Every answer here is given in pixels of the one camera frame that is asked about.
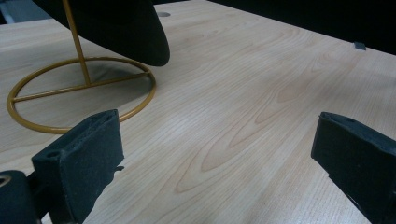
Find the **black clamp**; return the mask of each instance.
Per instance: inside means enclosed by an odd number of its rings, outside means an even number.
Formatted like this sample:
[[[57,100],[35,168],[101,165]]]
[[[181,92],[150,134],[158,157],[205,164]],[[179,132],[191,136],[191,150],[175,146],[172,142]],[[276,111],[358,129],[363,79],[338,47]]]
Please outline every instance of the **black clamp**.
[[[84,119],[33,156],[29,176],[0,173],[0,223],[36,224],[47,213],[53,223],[82,223],[123,158],[117,110]]]
[[[322,112],[311,157],[372,223],[396,223],[396,141]]]

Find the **gold metal stand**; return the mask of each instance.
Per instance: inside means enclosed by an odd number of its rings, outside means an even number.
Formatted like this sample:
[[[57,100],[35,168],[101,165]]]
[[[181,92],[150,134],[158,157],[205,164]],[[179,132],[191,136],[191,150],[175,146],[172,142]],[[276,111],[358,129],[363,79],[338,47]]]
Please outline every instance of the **gold metal stand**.
[[[68,0],[63,0],[64,3],[64,10],[67,16],[67,20],[69,22],[69,27],[70,31],[72,32],[73,35],[73,40],[75,42],[76,50],[78,53],[78,58],[76,59],[71,59],[71,60],[66,60],[62,61],[59,63],[54,63],[50,66],[44,67],[38,71],[33,72],[29,76],[25,77],[22,79],[20,82],[15,85],[15,87],[11,90],[11,92],[8,95],[7,98],[7,110],[8,113],[11,115],[12,118],[14,118],[19,124],[25,126],[26,128],[36,130],[42,133],[66,133],[67,131],[70,130],[69,127],[50,127],[50,126],[44,126],[40,124],[35,124],[27,119],[24,119],[17,111],[15,104],[18,102],[22,101],[28,101],[28,100],[33,100],[41,97],[46,97],[46,96],[51,96],[51,95],[56,95],[56,94],[61,94],[61,93],[66,93],[70,91],[79,91],[79,90],[84,90],[88,89],[91,87],[97,87],[97,86],[103,86],[106,84],[110,83],[115,83],[115,82],[120,82],[120,81],[125,81],[137,77],[143,77],[143,76],[148,76],[148,78],[151,81],[151,91],[149,92],[148,96],[146,99],[140,103],[137,107],[134,109],[128,111],[127,113],[120,115],[120,122],[125,121],[126,119],[132,117],[133,115],[137,114],[140,110],[142,110],[146,105],[149,104],[151,99],[154,96],[155,90],[156,90],[156,82],[155,82],[155,77],[152,75],[151,71],[142,63],[136,62],[134,60],[130,59],[122,59],[122,58],[112,58],[112,57],[95,57],[95,58],[84,58],[84,55],[82,53],[81,45],[79,43],[78,39],[78,32],[77,28],[73,19],[72,11],[70,8],[70,5],[68,3]],[[135,67],[138,67],[141,69],[143,72],[135,75],[129,75],[127,77],[119,77],[119,78],[112,78],[109,80],[104,80],[104,81],[97,81],[97,82],[91,82],[90,76],[88,73],[87,65],[85,62],[87,61],[114,61],[114,62],[120,62],[120,63],[128,63],[130,65],[133,65]],[[29,83],[31,80],[34,78],[61,66],[65,66],[71,63],[80,63],[82,73],[85,79],[85,84],[84,85],[78,85],[74,87],[69,87],[69,88],[63,88],[59,90],[54,90],[54,91],[44,91],[36,94],[31,94],[31,95],[25,95],[25,96],[18,96],[18,93],[21,91],[21,89]]]

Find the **black background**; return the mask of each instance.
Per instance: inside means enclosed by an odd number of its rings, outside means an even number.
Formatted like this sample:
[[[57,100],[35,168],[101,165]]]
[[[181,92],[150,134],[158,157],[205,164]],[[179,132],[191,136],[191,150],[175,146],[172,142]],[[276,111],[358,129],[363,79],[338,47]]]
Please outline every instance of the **black background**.
[[[176,2],[153,0],[154,4]],[[396,55],[396,7],[390,0],[211,0]]]

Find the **table surface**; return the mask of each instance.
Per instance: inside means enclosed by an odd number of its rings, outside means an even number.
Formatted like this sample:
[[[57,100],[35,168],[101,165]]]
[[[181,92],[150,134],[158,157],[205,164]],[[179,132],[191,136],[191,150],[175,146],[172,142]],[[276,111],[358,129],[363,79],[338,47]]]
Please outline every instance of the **table surface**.
[[[152,102],[121,125],[125,169],[85,223],[368,223],[310,158],[321,111],[396,138],[396,57],[203,0],[156,6],[171,59],[150,67]],[[81,40],[86,56],[116,55]],[[36,69],[75,58],[56,21],[0,26],[0,170],[33,171],[30,159],[60,135],[16,123],[11,88]],[[89,64],[96,79],[120,64]],[[78,66],[29,83],[21,94],[82,82]],[[29,120],[76,124],[125,111],[145,79],[19,103]]]

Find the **gold wire ring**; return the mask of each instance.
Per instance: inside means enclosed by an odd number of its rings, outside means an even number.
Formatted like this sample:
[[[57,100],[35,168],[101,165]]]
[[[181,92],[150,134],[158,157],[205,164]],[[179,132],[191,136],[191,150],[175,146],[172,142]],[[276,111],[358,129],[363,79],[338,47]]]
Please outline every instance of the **gold wire ring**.
[[[50,70],[53,70],[55,68],[69,65],[71,63],[79,63],[80,60],[79,60],[79,58],[76,58],[76,59],[70,59],[70,60],[54,63],[54,64],[51,64],[47,67],[41,68],[41,69],[33,72],[29,76],[23,78],[20,82],[18,82],[14,86],[14,88],[11,90],[11,92],[9,93],[8,98],[7,98],[7,110],[8,110],[9,115],[11,115],[11,117],[14,118],[22,126],[32,129],[32,130],[35,130],[35,131],[38,131],[38,132],[66,133],[67,131],[69,131],[71,129],[70,127],[50,127],[50,126],[45,126],[45,125],[41,125],[41,124],[36,124],[36,123],[33,123],[33,122],[25,119],[18,113],[18,111],[15,107],[15,104],[17,102],[33,100],[33,99],[37,99],[37,98],[41,98],[41,97],[66,93],[66,92],[70,92],[70,91],[79,91],[79,90],[84,90],[84,89],[88,89],[88,88],[92,88],[92,87],[103,86],[106,84],[120,82],[120,81],[124,81],[124,80],[128,80],[128,79],[133,79],[133,78],[137,78],[137,77],[148,76],[151,81],[151,90],[150,90],[148,96],[138,106],[136,106],[132,110],[126,112],[125,114],[120,115],[120,122],[123,122],[123,121],[129,119],[130,117],[132,117],[133,115],[137,114],[144,107],[146,107],[146,105],[148,105],[149,102],[151,101],[151,99],[154,97],[154,93],[157,89],[155,77],[151,73],[151,71],[142,63],[139,63],[137,61],[130,60],[130,59],[113,58],[113,57],[91,57],[91,58],[85,58],[85,61],[114,61],[114,62],[120,62],[120,63],[128,63],[130,65],[133,65],[133,66],[141,69],[143,71],[143,73],[135,74],[135,75],[127,76],[127,77],[112,78],[110,80],[97,81],[97,82],[88,83],[88,84],[86,83],[85,85],[79,85],[79,86],[75,86],[75,87],[69,87],[69,88],[64,88],[64,89],[59,89],[59,90],[54,90],[54,91],[45,91],[45,92],[40,92],[40,93],[36,93],[36,94],[32,94],[32,95],[18,97],[18,93],[21,91],[21,89],[27,83],[29,83],[31,80],[33,80],[34,78],[36,78]]]

